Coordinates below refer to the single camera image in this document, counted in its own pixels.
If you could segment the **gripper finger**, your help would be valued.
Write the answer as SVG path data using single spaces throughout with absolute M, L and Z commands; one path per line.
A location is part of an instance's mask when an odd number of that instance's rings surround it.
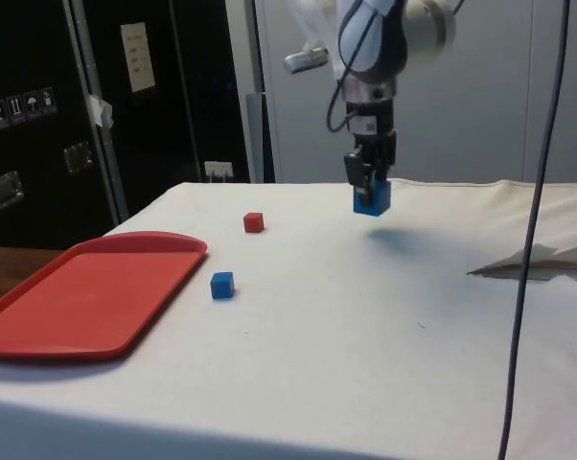
M 373 147 L 374 177 L 386 180 L 390 169 L 395 165 L 397 149 L 397 134 L 391 133 L 377 138 Z
M 344 165 L 348 182 L 357 192 L 359 204 L 371 205 L 371 165 L 365 162 L 361 145 L 356 145 L 344 156 Z

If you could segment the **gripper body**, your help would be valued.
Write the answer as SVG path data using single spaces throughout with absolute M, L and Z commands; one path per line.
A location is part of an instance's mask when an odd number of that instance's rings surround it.
M 390 137 L 395 131 L 394 100 L 346 103 L 348 131 L 358 137 Z

